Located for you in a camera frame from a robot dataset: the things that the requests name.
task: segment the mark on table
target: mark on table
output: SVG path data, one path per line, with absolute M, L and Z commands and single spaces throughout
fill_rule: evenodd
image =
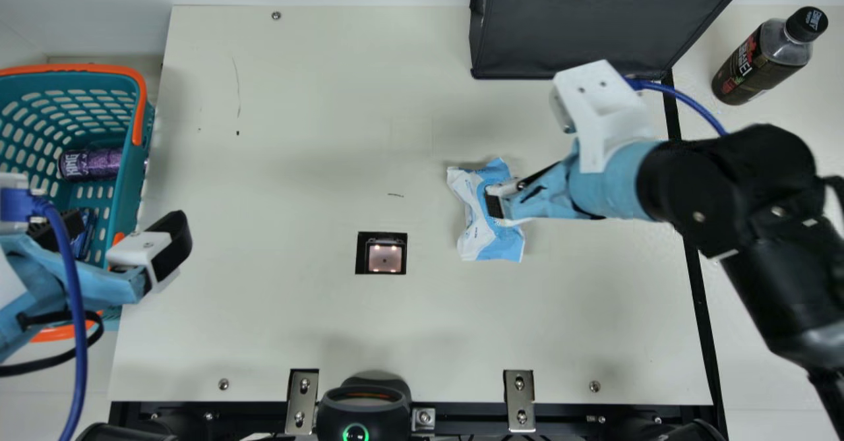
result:
M 235 56 L 231 56 L 231 64 L 235 67 L 235 80 L 237 81 L 237 117 L 241 117 L 241 75 L 237 72 Z

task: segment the plastic bottle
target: plastic bottle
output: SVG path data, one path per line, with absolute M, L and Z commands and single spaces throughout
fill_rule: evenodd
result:
M 727 105 L 742 105 L 771 90 L 808 63 L 812 42 L 827 26 L 824 12 L 811 6 L 763 22 L 718 69 L 712 92 Z

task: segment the black metal frame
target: black metal frame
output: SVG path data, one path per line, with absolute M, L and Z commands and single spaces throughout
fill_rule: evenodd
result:
M 663 83 L 673 86 L 671 71 L 667 73 Z M 669 138 L 680 140 L 677 101 L 670 96 L 665 96 L 663 105 Z M 711 323 L 709 323 L 709 309 L 706 306 L 706 291 L 702 271 L 700 271 L 700 260 L 697 249 L 685 240 L 684 249 L 694 300 L 694 316 L 696 316 L 700 349 L 702 349 L 712 405 L 537 404 L 534 405 L 537 436 L 565 434 L 597 438 L 602 428 L 602 420 L 629 417 L 635 413 L 651 420 L 659 417 L 662 423 L 670 424 L 686 424 L 694 419 L 702 419 L 717 428 L 724 438 L 727 437 L 715 342 L 712 339 Z M 434 408 L 437 411 L 435 433 L 438 436 L 510 434 L 507 429 L 507 410 L 504 403 L 413 402 L 413 407 Z M 245 437 L 256 432 L 283 433 L 287 402 L 114 401 L 111 403 L 109 424 L 126 428 L 142 428 L 142 422 L 150 420 L 151 417 L 166 416 L 173 411 L 188 412 L 200 419 L 206 419 L 208 415 L 209 429 L 215 437 L 226 436 L 226 439 L 239 439 L 237 436 Z

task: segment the wet wipes package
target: wet wipes package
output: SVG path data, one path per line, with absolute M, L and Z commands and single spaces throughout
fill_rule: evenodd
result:
M 463 261 L 522 261 L 525 243 L 522 229 L 498 224 L 489 216 L 483 198 L 487 186 L 510 179 L 510 168 L 500 158 L 477 171 L 461 167 L 447 169 L 448 186 L 466 204 L 466 231 L 458 239 Z

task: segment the white tabletop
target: white tabletop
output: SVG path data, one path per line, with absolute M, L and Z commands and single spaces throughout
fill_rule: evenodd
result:
M 182 209 L 194 250 L 171 287 L 125 308 L 109 398 L 280 401 L 290 369 L 319 368 L 320 392 L 380 369 L 414 399 L 500 402 L 501 371 L 530 368 L 541 403 L 711 403 L 667 225 L 531 222 L 521 264 L 459 260 L 464 210 L 445 169 L 501 156 L 524 176 L 563 158 L 572 137 L 548 82 L 473 80 L 464 8 L 284 8 L 279 21 L 273 10 L 173 9 L 140 224 Z M 676 81 L 727 128 L 777 123 L 824 159 L 841 142 L 829 98 L 842 86 L 821 63 L 782 85 L 792 95 L 741 108 L 715 104 L 706 86 L 712 63 L 776 12 L 727 11 Z M 827 35 L 841 41 L 835 24 Z M 794 90 L 818 72 L 827 88 Z M 662 99 L 646 101 L 664 135 Z M 802 103 L 813 119 L 798 119 Z M 711 136 L 681 119 L 685 136 Z M 353 275 L 358 231 L 409 234 L 407 275 Z M 725 398 L 744 377 L 759 388 L 748 405 L 816 409 L 799 369 L 760 347 L 720 269 L 704 271 L 729 352 Z

